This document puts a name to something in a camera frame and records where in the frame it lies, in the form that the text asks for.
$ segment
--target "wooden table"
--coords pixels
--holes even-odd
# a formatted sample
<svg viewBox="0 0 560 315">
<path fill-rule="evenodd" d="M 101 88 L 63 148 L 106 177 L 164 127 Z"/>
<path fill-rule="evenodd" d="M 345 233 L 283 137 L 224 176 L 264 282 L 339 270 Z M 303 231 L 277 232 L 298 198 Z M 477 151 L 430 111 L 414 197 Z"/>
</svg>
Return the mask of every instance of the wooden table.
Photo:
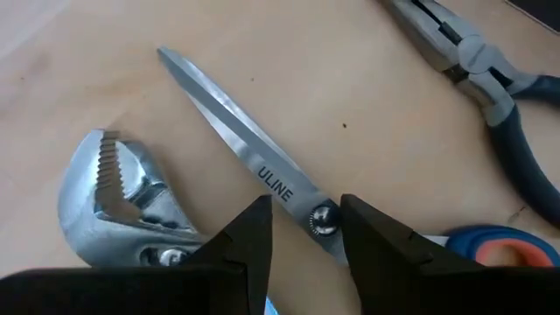
<svg viewBox="0 0 560 315">
<path fill-rule="evenodd" d="M 560 74 L 560 40 L 502 1 L 442 1 L 519 68 Z M 472 223 L 558 232 L 506 181 L 476 105 L 374 0 L 26 0 L 0 4 L 0 274 L 81 266 L 56 215 L 93 128 L 145 142 L 209 235 L 264 188 L 159 63 L 167 45 L 232 95 L 335 200 L 354 193 L 426 234 Z M 528 140 L 560 181 L 560 117 L 524 101 Z M 359 313 L 348 269 L 280 207 L 269 294 L 285 314 Z"/>
</svg>

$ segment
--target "gray pliers grip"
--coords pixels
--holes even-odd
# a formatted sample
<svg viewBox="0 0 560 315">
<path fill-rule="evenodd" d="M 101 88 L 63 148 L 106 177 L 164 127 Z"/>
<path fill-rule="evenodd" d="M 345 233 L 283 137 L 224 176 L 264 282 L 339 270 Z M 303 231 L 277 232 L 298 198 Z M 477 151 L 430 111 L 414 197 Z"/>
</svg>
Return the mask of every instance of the gray pliers grip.
<svg viewBox="0 0 560 315">
<path fill-rule="evenodd" d="M 530 87 L 512 95 L 560 106 L 560 78 L 542 75 Z M 560 192 L 544 175 L 523 134 L 519 110 L 513 107 L 501 123 L 488 125 L 490 141 L 514 188 L 546 221 L 560 228 Z"/>
</svg>

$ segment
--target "wrench teeth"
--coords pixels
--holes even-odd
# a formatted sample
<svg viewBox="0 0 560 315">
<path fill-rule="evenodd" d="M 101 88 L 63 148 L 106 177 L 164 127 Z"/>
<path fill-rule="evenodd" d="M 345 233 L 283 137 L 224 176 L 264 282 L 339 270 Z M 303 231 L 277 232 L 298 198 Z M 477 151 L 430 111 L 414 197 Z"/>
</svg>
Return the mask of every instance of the wrench teeth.
<svg viewBox="0 0 560 315">
<path fill-rule="evenodd" d="M 108 214 L 116 210 L 124 201 L 123 181 L 116 148 L 118 136 L 118 131 L 104 131 L 97 165 L 95 201 Z"/>
</svg>

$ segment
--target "blue handle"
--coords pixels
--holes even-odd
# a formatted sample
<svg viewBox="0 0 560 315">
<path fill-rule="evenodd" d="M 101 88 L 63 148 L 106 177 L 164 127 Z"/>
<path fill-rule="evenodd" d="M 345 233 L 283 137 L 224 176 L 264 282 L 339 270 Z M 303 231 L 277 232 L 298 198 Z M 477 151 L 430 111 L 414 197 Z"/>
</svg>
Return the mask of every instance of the blue handle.
<svg viewBox="0 0 560 315">
<path fill-rule="evenodd" d="M 560 192 L 536 162 L 523 134 L 517 107 L 497 126 L 488 126 L 490 143 L 515 190 L 546 221 L 560 228 Z"/>
<path fill-rule="evenodd" d="M 532 244 L 546 254 L 552 265 L 560 266 L 560 255 L 546 241 L 512 227 L 493 225 L 462 227 L 450 233 L 445 247 L 464 257 L 476 260 L 479 248 L 486 242 L 503 239 L 515 239 Z"/>
</svg>

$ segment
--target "wrench jaw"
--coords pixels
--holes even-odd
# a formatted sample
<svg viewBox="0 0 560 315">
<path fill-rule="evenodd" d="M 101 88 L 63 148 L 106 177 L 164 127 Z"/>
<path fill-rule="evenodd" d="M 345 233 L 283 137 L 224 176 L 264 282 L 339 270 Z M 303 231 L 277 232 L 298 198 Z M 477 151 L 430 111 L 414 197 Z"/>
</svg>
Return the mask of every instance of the wrench jaw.
<svg viewBox="0 0 560 315">
<path fill-rule="evenodd" d="M 185 216 L 163 173 L 139 142 L 115 145 L 122 200 L 133 212 L 111 215 L 95 200 L 104 130 L 90 132 L 73 154 L 59 194 L 59 224 L 76 254 L 94 267 L 149 266 L 167 249 L 190 255 L 205 238 Z"/>
</svg>

